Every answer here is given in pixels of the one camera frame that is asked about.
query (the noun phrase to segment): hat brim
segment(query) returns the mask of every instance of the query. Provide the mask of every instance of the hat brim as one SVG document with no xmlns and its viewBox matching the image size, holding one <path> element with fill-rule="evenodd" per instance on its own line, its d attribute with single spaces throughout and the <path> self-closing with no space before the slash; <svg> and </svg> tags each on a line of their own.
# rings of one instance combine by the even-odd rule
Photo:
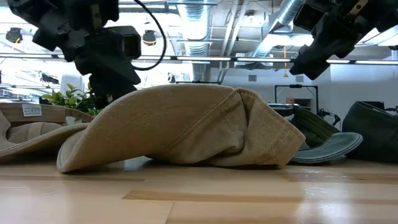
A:
<svg viewBox="0 0 398 224">
<path fill-rule="evenodd" d="M 317 164 L 332 161 L 357 148 L 362 140 L 358 133 L 336 133 L 320 146 L 299 150 L 291 162 Z"/>
<path fill-rule="evenodd" d="M 0 157 L 41 151 L 43 149 L 59 149 L 62 143 L 66 141 L 71 135 L 86 129 L 87 126 L 88 124 L 86 123 L 65 126 L 20 144 L 12 142 L 0 143 L 0 146 L 4 146 L 0 147 L 3 148 L 0 149 Z"/>
</svg>

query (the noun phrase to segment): ceiling light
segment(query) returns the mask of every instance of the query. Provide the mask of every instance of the ceiling light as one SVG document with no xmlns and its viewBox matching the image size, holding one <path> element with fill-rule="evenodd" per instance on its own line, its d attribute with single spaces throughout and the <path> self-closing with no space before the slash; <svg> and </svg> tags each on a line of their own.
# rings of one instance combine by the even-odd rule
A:
<svg viewBox="0 0 398 224">
<path fill-rule="evenodd" d="M 119 5 L 119 8 L 141 8 L 141 6 L 140 5 L 138 5 L 138 4 L 128 4 L 128 5 L 122 5 L 122 4 L 120 4 Z M 150 4 L 148 4 L 148 5 L 146 5 L 146 7 L 148 8 L 148 9 L 164 9 L 164 6 L 159 6 L 159 5 L 150 5 Z"/>
<path fill-rule="evenodd" d="M 357 60 L 355 63 L 360 65 L 398 65 L 398 61 L 390 60 Z"/>
<path fill-rule="evenodd" d="M 284 58 L 237 58 L 239 62 L 291 62 L 292 59 Z"/>
<path fill-rule="evenodd" d="M 160 56 L 141 56 L 137 58 L 136 60 L 159 60 Z M 171 57 L 169 56 L 164 56 L 163 60 L 171 60 Z"/>
<path fill-rule="evenodd" d="M 177 60 L 193 60 L 193 61 L 230 61 L 231 58 L 229 57 L 187 57 L 187 56 L 180 56 L 177 57 Z"/>
<path fill-rule="evenodd" d="M 276 34 L 268 34 L 264 41 L 262 41 L 262 45 L 265 46 L 290 46 L 292 45 L 292 39 L 288 35 L 276 35 Z"/>
<path fill-rule="evenodd" d="M 0 54 L 0 58 L 52 58 L 49 54 Z"/>
<path fill-rule="evenodd" d="M 1 85 L 1 88 L 28 88 L 28 89 L 38 89 L 38 90 L 44 90 L 44 89 L 59 89 L 59 86 L 24 86 L 24 85 Z"/>
<path fill-rule="evenodd" d="M 177 43 L 181 44 L 212 44 L 213 41 L 202 41 L 202 40 L 177 40 Z"/>
<path fill-rule="evenodd" d="M 292 38 L 292 45 L 295 47 L 310 46 L 312 42 L 313 38 L 310 34 L 296 35 Z"/>
<path fill-rule="evenodd" d="M 326 60 L 326 62 L 331 64 L 339 64 L 339 63 L 349 63 L 350 60 Z"/>
</svg>

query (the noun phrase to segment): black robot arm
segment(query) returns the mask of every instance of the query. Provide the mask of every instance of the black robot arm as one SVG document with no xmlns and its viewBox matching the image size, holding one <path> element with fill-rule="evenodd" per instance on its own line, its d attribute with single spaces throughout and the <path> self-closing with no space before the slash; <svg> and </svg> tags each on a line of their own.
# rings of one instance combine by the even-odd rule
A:
<svg viewBox="0 0 398 224">
<path fill-rule="evenodd" d="M 10 10 L 38 27 L 33 42 L 54 51 L 59 47 L 67 62 L 82 74 L 92 74 L 90 84 L 98 109 L 136 90 L 141 82 L 131 59 L 141 56 L 141 37 L 133 26 L 104 28 L 119 19 L 118 0 L 7 0 Z M 138 0 L 150 16 L 156 18 Z"/>
<path fill-rule="evenodd" d="M 312 33 L 290 69 L 316 79 L 330 64 L 332 55 L 346 57 L 372 29 L 384 32 L 398 24 L 397 0 L 306 0 L 294 24 Z"/>
</svg>

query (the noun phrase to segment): black cable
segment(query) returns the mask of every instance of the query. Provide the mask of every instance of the black cable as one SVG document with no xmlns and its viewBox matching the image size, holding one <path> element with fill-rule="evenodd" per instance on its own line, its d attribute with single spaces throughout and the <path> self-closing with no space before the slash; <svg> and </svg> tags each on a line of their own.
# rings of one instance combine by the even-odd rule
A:
<svg viewBox="0 0 398 224">
<path fill-rule="evenodd" d="M 160 58 L 159 58 L 159 60 L 154 64 L 154 65 L 152 65 L 152 66 L 150 66 L 150 67 L 147 67 L 147 68 L 139 68 L 139 67 L 135 67 L 134 65 L 133 65 L 133 67 L 134 67 L 134 69 L 135 70 L 138 70 L 138 71 L 148 71 L 148 70 L 151 70 L 151 69 L 153 69 L 154 67 L 156 67 L 156 66 L 158 66 L 162 61 L 163 61 L 163 58 L 164 58 L 164 55 L 166 54 L 166 49 L 167 49 L 167 40 L 166 40 L 166 35 L 164 34 L 164 31 L 163 31 L 163 29 L 162 29 L 162 26 L 160 26 L 160 24 L 159 24 L 159 21 L 155 18 L 155 16 L 153 15 L 153 13 L 140 1 L 140 0 L 134 0 L 138 5 L 140 5 L 149 15 L 150 15 L 150 17 L 155 21 L 155 23 L 156 23 L 156 25 L 157 25 L 157 27 L 159 28 L 159 31 L 160 31 L 160 33 L 162 34 L 162 37 L 163 37 L 163 50 L 162 50 L 162 54 L 160 55 Z"/>
<path fill-rule="evenodd" d="M 2 60 L 1 62 L 0 62 L 0 65 L 6 60 L 7 58 L 4 58 L 4 60 Z"/>
</svg>

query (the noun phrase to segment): black frame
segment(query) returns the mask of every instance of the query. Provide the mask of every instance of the black frame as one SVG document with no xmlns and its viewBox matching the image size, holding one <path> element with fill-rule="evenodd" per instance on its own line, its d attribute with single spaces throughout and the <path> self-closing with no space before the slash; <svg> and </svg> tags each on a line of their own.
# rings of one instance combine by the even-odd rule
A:
<svg viewBox="0 0 398 224">
<path fill-rule="evenodd" d="M 305 88 L 305 87 L 312 87 L 315 89 L 315 101 L 317 102 L 317 112 L 319 111 L 319 99 L 318 99 L 318 86 L 314 85 L 275 85 L 275 103 L 277 103 L 277 89 L 278 87 L 289 87 L 289 88 Z"/>
</svg>

